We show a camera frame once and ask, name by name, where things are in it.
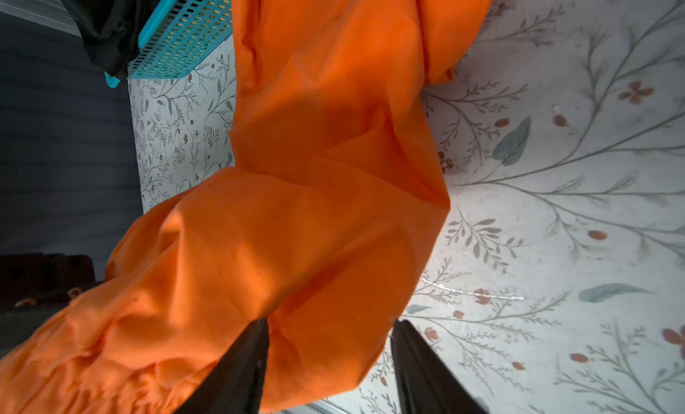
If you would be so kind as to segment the orange shorts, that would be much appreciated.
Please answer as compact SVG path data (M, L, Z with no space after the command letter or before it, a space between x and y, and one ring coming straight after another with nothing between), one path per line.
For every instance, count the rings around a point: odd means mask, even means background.
M2 412L174 412L262 318L261 412L355 388L451 208L420 91L492 2L232 0L237 163L139 218L2 360Z

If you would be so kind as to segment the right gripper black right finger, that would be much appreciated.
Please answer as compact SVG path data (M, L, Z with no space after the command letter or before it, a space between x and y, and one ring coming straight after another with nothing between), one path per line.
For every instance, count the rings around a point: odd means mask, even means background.
M401 412L485 414L409 321L396 321L392 358Z

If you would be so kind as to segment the black shorts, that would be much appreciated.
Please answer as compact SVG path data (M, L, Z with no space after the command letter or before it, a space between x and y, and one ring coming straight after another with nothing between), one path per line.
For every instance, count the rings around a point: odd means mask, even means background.
M161 0L61 0L91 62L117 79L139 54L137 39Z

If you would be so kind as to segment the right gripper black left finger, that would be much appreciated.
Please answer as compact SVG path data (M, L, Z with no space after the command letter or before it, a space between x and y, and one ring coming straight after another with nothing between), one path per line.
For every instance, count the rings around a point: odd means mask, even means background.
M269 351L265 319L251 322L176 414L260 411Z

